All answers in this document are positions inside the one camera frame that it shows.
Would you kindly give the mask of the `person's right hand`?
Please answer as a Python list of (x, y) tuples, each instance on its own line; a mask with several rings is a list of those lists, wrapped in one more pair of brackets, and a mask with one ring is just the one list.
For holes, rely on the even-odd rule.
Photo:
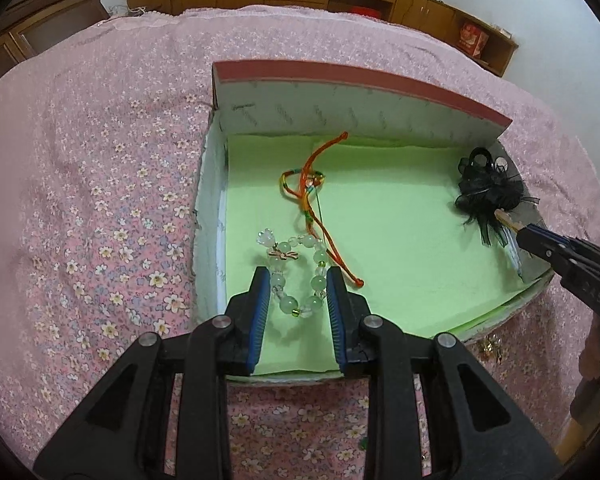
[(594, 316), (579, 356), (579, 372), (585, 380), (600, 378), (600, 319)]

